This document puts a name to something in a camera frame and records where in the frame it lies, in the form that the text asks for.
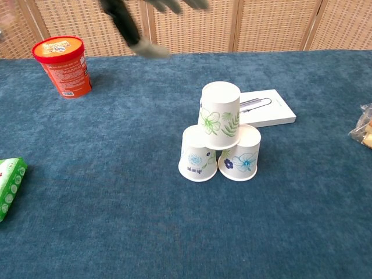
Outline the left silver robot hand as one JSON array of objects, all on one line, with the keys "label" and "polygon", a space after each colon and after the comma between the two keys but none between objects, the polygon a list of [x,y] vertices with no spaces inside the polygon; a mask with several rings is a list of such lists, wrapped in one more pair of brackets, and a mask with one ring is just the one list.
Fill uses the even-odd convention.
[{"label": "left silver robot hand", "polygon": [[[112,22],[123,37],[127,46],[139,56],[147,59],[166,59],[170,53],[166,47],[153,44],[143,37],[123,1],[99,1],[103,11],[110,16]],[[182,8],[179,1],[145,1],[151,4],[159,12],[164,13],[169,8],[173,13],[179,15]],[[208,10],[209,1],[183,1],[195,10]]]}]

